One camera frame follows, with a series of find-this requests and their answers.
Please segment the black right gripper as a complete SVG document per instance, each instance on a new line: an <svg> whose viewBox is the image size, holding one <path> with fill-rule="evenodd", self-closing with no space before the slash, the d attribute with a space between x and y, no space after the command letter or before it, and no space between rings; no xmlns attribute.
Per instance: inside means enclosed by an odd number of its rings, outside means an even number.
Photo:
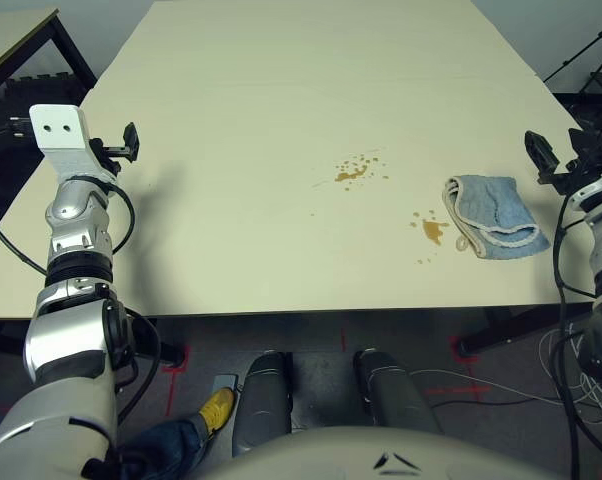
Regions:
<svg viewBox="0 0 602 480"><path fill-rule="evenodd" d="M573 151L578 155L567 165L566 173L556 173L559 165L549 142L540 134L526 131L524 145L537 168L538 183L552 185L559 195L573 195L602 177L602 145L597 134L570 128Z"/></svg>

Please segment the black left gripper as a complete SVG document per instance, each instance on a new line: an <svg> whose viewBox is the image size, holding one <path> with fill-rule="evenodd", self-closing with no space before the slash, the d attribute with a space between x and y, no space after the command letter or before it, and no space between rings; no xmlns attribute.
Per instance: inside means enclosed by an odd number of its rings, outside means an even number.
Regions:
<svg viewBox="0 0 602 480"><path fill-rule="evenodd" d="M115 161L115 158L125 158L130 163L137 160L140 140L136 126L133 122L130 122L125 126L123 141L123 147L107 147L100 138L92 138L89 140L89 147L99 165L113 176L117 176L121 171L121 166Z"/></svg>

